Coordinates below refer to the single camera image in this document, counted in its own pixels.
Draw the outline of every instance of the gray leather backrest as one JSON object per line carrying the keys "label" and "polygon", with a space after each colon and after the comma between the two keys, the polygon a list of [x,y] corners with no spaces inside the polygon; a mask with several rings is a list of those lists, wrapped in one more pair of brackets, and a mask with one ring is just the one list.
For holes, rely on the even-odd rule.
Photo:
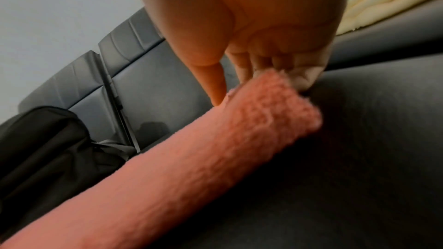
{"label": "gray leather backrest", "polygon": [[337,36],[329,64],[443,38],[443,0],[429,0],[379,23]]}
{"label": "gray leather backrest", "polygon": [[141,149],[212,108],[166,41],[126,67],[113,82]]}
{"label": "gray leather backrest", "polygon": [[149,248],[441,248],[442,77],[443,55],[325,72],[321,130]]}
{"label": "gray leather backrest", "polygon": [[88,51],[29,94],[18,105],[18,111],[45,105],[70,108],[103,85],[98,63],[101,63],[99,55]]}
{"label": "gray leather backrest", "polygon": [[98,46],[111,77],[162,41],[142,8],[105,36]]}
{"label": "gray leather backrest", "polygon": [[128,145],[118,113],[113,108],[104,86],[96,89],[69,110],[76,113],[86,125],[92,140],[100,142],[110,139]]}

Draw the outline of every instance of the pink towel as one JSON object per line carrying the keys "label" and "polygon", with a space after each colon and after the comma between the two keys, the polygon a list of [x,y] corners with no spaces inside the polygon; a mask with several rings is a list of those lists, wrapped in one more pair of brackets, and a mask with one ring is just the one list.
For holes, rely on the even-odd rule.
{"label": "pink towel", "polygon": [[268,71],[0,247],[142,248],[320,125],[319,111]]}

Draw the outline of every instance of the black backpack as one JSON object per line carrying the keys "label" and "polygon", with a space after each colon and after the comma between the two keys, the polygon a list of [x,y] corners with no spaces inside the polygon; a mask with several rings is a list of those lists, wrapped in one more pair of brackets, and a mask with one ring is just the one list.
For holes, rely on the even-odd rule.
{"label": "black backpack", "polygon": [[76,114],[61,108],[39,107],[9,119],[0,125],[0,242],[97,184],[134,153],[94,143]]}

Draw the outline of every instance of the human hand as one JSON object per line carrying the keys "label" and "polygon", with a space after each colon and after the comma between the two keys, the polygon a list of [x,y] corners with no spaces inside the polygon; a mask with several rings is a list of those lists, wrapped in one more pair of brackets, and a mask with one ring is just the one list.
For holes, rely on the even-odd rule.
{"label": "human hand", "polygon": [[152,21],[214,105],[226,94],[223,53],[241,83],[274,67],[297,90],[326,67],[346,0],[143,0]]}

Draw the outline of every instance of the wall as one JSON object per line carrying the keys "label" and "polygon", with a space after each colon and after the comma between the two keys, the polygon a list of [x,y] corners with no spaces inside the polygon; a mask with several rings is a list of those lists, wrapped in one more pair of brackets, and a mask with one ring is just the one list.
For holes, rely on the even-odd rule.
{"label": "wall", "polygon": [[141,8],[141,0],[0,0],[0,123]]}

